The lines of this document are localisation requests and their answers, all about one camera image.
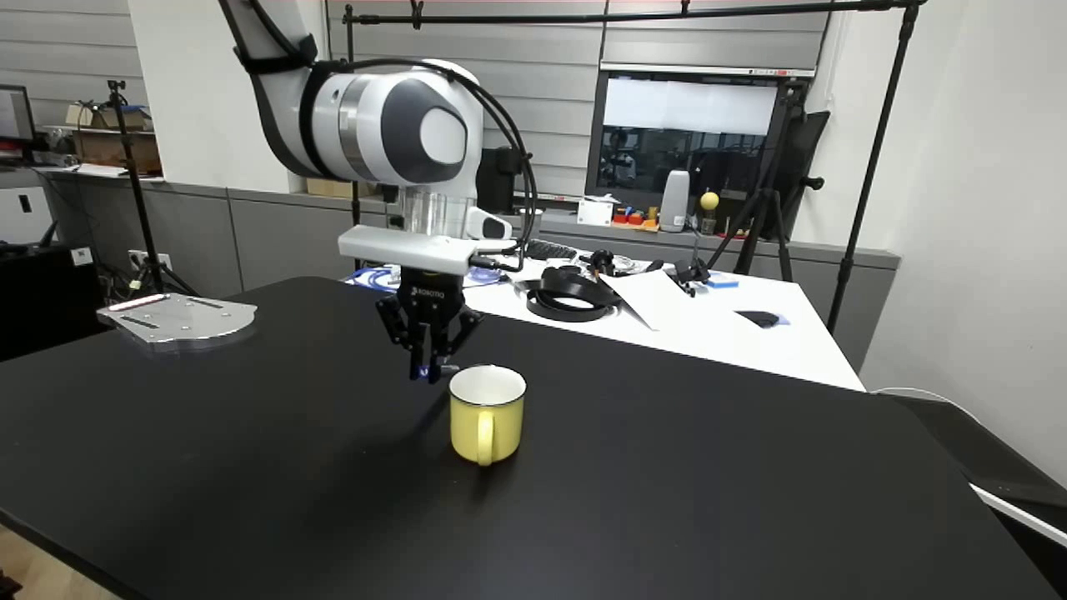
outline yellow cup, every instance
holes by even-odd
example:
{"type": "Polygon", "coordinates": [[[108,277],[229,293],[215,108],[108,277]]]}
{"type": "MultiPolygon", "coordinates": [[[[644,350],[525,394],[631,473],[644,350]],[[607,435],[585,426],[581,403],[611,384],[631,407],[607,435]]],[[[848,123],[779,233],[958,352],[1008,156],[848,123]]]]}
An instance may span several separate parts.
{"type": "Polygon", "coordinates": [[[469,367],[451,378],[455,451],[489,467],[521,451],[526,378],[507,367],[469,367]]]}

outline computer screen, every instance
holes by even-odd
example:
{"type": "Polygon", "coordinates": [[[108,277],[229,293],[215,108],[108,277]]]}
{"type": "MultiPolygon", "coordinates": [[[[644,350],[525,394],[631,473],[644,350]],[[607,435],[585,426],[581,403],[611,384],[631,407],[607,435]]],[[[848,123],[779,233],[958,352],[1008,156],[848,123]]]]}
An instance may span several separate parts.
{"type": "Polygon", "coordinates": [[[0,143],[35,143],[35,108],[28,85],[0,84],[0,143]]]}
{"type": "Polygon", "coordinates": [[[773,103],[776,85],[768,81],[611,73],[591,191],[639,207],[665,192],[671,168],[690,168],[701,191],[748,192],[773,103]]]}

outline white bottle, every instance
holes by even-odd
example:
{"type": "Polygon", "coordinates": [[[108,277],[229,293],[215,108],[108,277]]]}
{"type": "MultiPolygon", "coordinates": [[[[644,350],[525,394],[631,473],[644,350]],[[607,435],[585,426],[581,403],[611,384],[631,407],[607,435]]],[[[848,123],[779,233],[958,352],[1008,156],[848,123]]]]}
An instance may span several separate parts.
{"type": "Polygon", "coordinates": [[[690,168],[671,168],[661,203],[661,230],[684,230],[690,213],[690,168]]]}

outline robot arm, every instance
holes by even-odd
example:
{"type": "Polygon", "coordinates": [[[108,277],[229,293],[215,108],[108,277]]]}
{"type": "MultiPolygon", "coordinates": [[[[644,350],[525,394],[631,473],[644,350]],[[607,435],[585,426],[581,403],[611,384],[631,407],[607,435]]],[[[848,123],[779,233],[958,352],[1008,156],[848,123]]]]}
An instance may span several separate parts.
{"type": "Polygon", "coordinates": [[[285,166],[322,180],[472,196],[484,108],[462,85],[421,66],[351,73],[342,64],[316,64],[297,0],[220,5],[253,81],[268,143],[285,166]]]}
{"type": "Polygon", "coordinates": [[[477,326],[462,311],[462,274],[488,250],[467,241],[488,221],[467,207],[477,192],[484,137],[484,105],[467,91],[472,76],[441,58],[410,58],[391,73],[316,64],[297,0],[220,0],[220,5],[253,81],[268,143],[286,168],[424,192],[421,233],[355,227],[340,236],[340,253],[400,262],[400,293],[379,303],[379,316],[391,341],[410,350],[410,377],[435,384],[477,326]],[[447,227],[431,227],[431,213],[442,213],[447,227]]]}

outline wall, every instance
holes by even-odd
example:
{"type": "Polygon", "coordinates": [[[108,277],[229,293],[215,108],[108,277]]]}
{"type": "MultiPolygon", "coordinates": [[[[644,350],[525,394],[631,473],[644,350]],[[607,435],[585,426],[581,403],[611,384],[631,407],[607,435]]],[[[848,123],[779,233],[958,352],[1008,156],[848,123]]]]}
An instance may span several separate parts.
{"type": "MultiPolygon", "coordinates": [[[[928,2],[903,64],[900,94],[895,103],[877,185],[867,203],[861,246],[900,250],[911,196],[911,146],[928,130],[931,108],[920,81],[944,73],[946,47],[958,37],[965,2],[928,2]]],[[[848,242],[853,227],[864,168],[880,116],[880,103],[898,54],[903,10],[891,14],[837,14],[831,21],[819,76],[810,91],[806,108],[831,108],[826,134],[819,138],[815,175],[826,175],[824,191],[806,191],[797,213],[794,241],[848,242]]]]}
{"type": "MultiPolygon", "coordinates": [[[[329,47],[342,55],[346,0],[329,5],[329,47]]],[[[791,0],[730,0],[730,5],[791,0]]],[[[396,0],[358,0],[358,14],[406,14],[396,0]]],[[[676,14],[676,0],[435,0],[426,14],[676,14]]],[[[826,31],[824,14],[757,21],[661,21],[566,25],[355,25],[358,55],[447,55],[481,76],[512,114],[534,153],[545,196],[574,201],[588,191],[591,134],[601,66],[696,68],[815,68],[826,31]]]]}
{"type": "Polygon", "coordinates": [[[146,100],[125,0],[0,0],[0,84],[31,91],[37,130],[63,123],[70,103],[108,100],[102,81],[146,100]]]}
{"type": "MultiPolygon", "coordinates": [[[[322,41],[322,5],[301,2],[322,41]]],[[[297,191],[268,151],[253,85],[218,0],[131,0],[167,180],[229,191],[297,191]]]]}
{"type": "Polygon", "coordinates": [[[903,265],[864,378],[958,398],[1067,482],[1067,2],[931,10],[877,185],[903,265]]]}
{"type": "MultiPolygon", "coordinates": [[[[131,185],[92,175],[42,175],[42,185],[63,241],[92,246],[98,262],[127,274],[127,250],[143,246],[131,185]]],[[[143,192],[156,250],[196,293],[235,296],[295,277],[340,280],[355,265],[336,253],[351,227],[346,203],[182,183],[150,183],[143,192]]]]}

